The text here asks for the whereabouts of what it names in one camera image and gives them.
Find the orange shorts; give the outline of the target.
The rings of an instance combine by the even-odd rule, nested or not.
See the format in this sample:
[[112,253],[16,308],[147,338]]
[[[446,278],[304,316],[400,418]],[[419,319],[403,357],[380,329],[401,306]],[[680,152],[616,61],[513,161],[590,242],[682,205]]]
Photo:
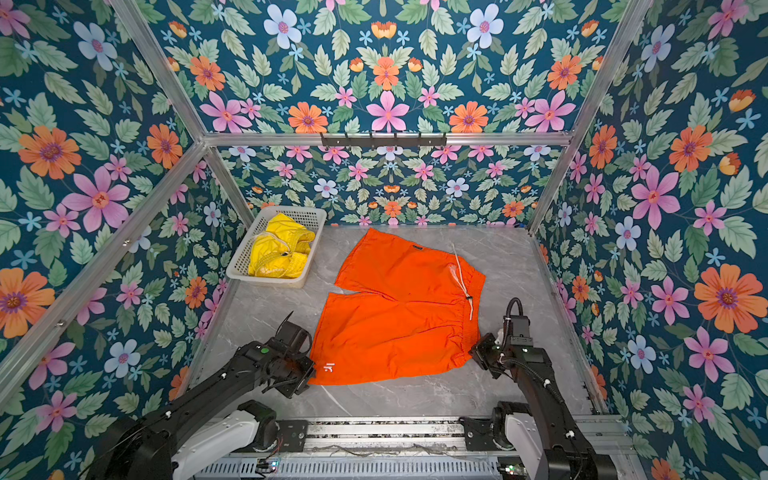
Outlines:
[[312,384],[346,386],[463,367],[486,277],[455,253],[369,230],[346,258],[311,349]]

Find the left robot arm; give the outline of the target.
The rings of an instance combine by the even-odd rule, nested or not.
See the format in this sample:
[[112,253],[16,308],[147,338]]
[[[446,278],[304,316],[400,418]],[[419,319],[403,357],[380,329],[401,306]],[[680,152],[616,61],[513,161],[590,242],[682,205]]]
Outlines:
[[237,349],[217,372],[138,419],[115,421],[95,447],[84,479],[190,479],[244,447],[273,451],[281,444],[276,412],[255,400],[226,409],[261,387],[286,398],[302,393],[314,375],[304,345],[275,336]]

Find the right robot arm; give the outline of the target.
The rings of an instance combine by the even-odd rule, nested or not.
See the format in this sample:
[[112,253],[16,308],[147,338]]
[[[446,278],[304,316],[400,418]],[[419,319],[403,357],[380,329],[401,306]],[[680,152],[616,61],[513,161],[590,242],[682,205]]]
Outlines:
[[511,337],[501,344],[484,335],[472,359],[495,379],[511,379],[523,402],[500,402],[493,410],[494,443],[517,457],[499,460],[503,479],[617,479],[610,456],[596,451],[581,432],[556,383],[552,362],[532,340]]

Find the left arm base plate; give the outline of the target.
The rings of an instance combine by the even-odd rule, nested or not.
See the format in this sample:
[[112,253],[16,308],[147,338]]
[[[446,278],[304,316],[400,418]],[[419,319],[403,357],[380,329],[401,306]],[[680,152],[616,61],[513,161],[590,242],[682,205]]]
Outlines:
[[308,436],[307,420],[275,420],[266,427],[264,435],[269,453],[299,453],[304,450]]

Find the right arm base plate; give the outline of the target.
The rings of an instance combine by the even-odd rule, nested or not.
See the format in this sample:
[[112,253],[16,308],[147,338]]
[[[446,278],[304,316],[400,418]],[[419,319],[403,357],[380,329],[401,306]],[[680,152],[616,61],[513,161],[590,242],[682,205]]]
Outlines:
[[465,449],[470,452],[508,451],[512,444],[494,434],[494,422],[489,418],[460,417],[464,430]]

